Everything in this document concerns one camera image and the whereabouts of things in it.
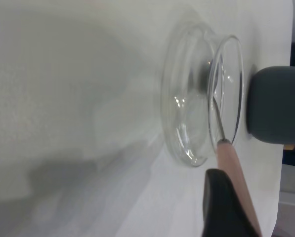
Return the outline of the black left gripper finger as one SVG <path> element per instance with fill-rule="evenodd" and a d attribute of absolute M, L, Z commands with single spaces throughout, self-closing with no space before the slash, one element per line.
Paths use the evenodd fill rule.
<path fill-rule="evenodd" d="M 220 169 L 205 173 L 204 237 L 257 237 L 228 175 Z"/>

